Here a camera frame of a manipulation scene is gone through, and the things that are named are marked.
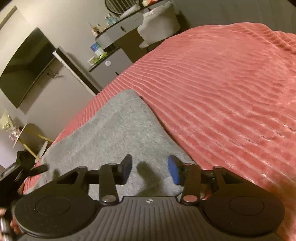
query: cabinet handle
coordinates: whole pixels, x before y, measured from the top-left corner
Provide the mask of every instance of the cabinet handle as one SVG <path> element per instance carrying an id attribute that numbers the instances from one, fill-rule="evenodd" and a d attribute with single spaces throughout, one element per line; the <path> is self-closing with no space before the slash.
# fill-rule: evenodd
<path id="1" fill-rule="evenodd" d="M 123 32 L 126 32 L 126 30 L 124 29 L 124 27 L 120 26 L 120 28 L 121 28 L 121 30 L 122 30 Z"/>

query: cabinet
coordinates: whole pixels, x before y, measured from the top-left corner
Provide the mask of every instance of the cabinet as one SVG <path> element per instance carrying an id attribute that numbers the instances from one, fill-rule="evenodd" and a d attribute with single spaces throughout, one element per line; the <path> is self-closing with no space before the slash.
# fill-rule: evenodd
<path id="1" fill-rule="evenodd" d="M 99 86 L 105 88 L 132 64 L 125 52 L 119 48 L 102 60 L 90 73 Z"/>

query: flat screen tv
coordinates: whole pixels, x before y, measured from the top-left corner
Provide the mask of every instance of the flat screen tv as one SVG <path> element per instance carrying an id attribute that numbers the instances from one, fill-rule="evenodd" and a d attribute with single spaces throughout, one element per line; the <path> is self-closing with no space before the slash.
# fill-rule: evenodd
<path id="1" fill-rule="evenodd" d="M 0 89 L 16 108 L 54 59 L 54 50 L 51 42 L 36 28 L 7 64 L 0 76 Z"/>

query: gray towel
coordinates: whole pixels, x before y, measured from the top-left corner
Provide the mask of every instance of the gray towel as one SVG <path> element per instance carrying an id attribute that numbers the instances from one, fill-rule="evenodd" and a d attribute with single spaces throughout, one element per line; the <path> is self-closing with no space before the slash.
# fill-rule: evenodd
<path id="1" fill-rule="evenodd" d="M 122 196 L 174 196 L 176 186 L 168 171 L 173 154 L 194 163 L 169 137 L 147 104 L 133 90 L 110 99 L 88 122 L 51 146 L 42 158 L 50 170 L 41 175 L 33 190 L 78 166 L 99 169 L 106 163 L 120 163 L 131 154 L 133 168 L 126 185 L 117 185 Z M 89 195 L 99 199 L 99 185 L 92 184 Z"/>

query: pink blanket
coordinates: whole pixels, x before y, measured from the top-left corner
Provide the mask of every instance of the pink blanket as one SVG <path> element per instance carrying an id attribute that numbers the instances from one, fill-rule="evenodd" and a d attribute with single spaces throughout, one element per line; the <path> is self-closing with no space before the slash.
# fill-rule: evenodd
<path id="1" fill-rule="evenodd" d="M 55 142 L 124 89 L 143 98 L 202 168 L 224 166 L 278 196 L 286 208 L 279 234 L 296 240 L 296 35 L 238 23 L 171 37 L 100 92 Z"/>

